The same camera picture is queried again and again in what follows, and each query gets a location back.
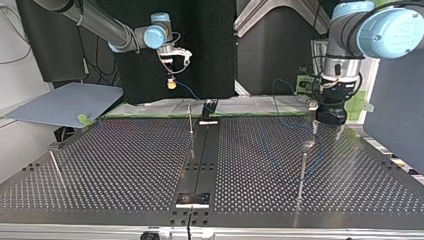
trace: robotic arm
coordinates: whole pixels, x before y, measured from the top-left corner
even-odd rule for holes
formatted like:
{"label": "robotic arm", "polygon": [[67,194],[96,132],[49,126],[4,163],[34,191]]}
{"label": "robotic arm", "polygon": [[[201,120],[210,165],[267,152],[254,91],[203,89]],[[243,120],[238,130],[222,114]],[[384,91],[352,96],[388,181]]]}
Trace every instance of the robotic arm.
{"label": "robotic arm", "polygon": [[[159,60],[167,71],[168,88],[176,87],[175,74],[183,72],[190,64],[191,52],[175,48],[171,20],[167,13],[151,15],[151,25],[132,30],[127,25],[109,16],[91,0],[34,0],[41,7],[61,13],[72,19],[78,26],[84,26],[109,42],[116,53],[150,48],[158,52]],[[184,68],[174,72],[173,57],[184,57]]]}
{"label": "robotic arm", "polygon": [[316,114],[319,122],[346,123],[344,106],[363,81],[360,67],[364,56],[400,58],[423,40],[423,16],[404,6],[423,9],[424,5],[401,1],[375,8],[373,2],[356,1],[335,8],[321,74],[320,106]]}

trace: white wall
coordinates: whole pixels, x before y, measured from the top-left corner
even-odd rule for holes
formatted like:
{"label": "white wall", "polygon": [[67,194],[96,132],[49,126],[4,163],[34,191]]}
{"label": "white wall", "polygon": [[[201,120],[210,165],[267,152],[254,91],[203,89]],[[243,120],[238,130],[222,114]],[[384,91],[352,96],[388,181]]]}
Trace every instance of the white wall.
{"label": "white wall", "polygon": [[[0,3],[16,9],[14,0]],[[20,21],[10,12],[7,15],[23,32]],[[24,56],[27,51],[28,45],[0,17],[0,62]],[[43,82],[32,53],[22,61],[0,64],[0,116],[48,91],[49,85]],[[46,153],[47,146],[55,141],[52,131],[56,128],[0,120],[0,182]]]}

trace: black backdrop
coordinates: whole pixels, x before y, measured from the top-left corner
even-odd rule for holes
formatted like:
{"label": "black backdrop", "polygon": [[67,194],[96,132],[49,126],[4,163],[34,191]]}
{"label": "black backdrop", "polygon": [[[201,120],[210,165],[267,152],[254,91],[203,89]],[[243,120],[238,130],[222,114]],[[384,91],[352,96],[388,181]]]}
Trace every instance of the black backdrop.
{"label": "black backdrop", "polygon": [[[132,28],[150,24],[150,15],[168,12],[173,31],[182,35],[179,46],[193,53],[191,65],[177,80],[189,85],[200,98],[234,95],[236,46],[234,0],[98,0],[116,19]],[[192,97],[183,87],[168,90],[156,52],[144,49],[115,54],[125,100],[131,104],[171,97]]]}

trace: thin metal pin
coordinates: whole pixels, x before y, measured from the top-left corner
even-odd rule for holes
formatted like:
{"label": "thin metal pin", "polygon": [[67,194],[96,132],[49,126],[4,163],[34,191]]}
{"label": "thin metal pin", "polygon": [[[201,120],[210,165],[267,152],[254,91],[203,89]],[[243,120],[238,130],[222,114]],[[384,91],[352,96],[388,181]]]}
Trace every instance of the thin metal pin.
{"label": "thin metal pin", "polygon": [[50,151],[50,156],[52,157],[52,160],[53,160],[53,163],[54,163],[56,170],[60,173],[60,168],[59,168],[59,165],[57,164],[56,157],[54,156],[53,151]]}
{"label": "thin metal pin", "polygon": [[307,153],[303,153],[302,156],[302,168],[300,169],[300,181],[299,181],[299,192],[297,195],[297,200],[302,201],[302,191],[303,191],[303,182],[305,180],[305,171],[306,171],[306,159],[308,157]]}
{"label": "thin metal pin", "polygon": [[190,120],[190,133],[193,133],[193,119],[191,116],[191,102],[188,102],[188,119]]}

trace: metal rod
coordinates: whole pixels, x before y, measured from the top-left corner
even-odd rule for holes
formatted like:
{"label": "metal rod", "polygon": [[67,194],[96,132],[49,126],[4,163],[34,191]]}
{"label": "metal rod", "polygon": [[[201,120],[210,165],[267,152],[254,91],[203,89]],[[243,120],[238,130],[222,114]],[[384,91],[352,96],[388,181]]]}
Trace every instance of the metal rod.
{"label": "metal rod", "polygon": [[192,116],[191,116],[191,102],[188,102],[187,112],[188,112],[188,119],[190,120],[190,133],[193,133],[194,130],[193,130],[193,119],[192,119]]}
{"label": "metal rod", "polygon": [[303,153],[302,168],[300,169],[299,192],[298,192],[298,195],[297,195],[298,201],[302,201],[303,182],[305,181],[305,171],[306,171],[306,159],[307,159],[307,157],[308,157],[308,154]]}
{"label": "metal rod", "polygon": [[84,13],[69,0],[34,0],[43,8],[63,12],[63,14],[93,33],[99,35],[114,46],[127,44],[128,33],[123,25],[97,6],[93,1],[85,0]]}
{"label": "metal rod", "polygon": [[50,153],[50,156],[52,157],[52,160],[53,160],[53,163],[54,163],[54,167],[60,173],[60,168],[59,168],[59,165],[57,164],[56,157],[54,156],[53,151],[50,151],[49,153]]}

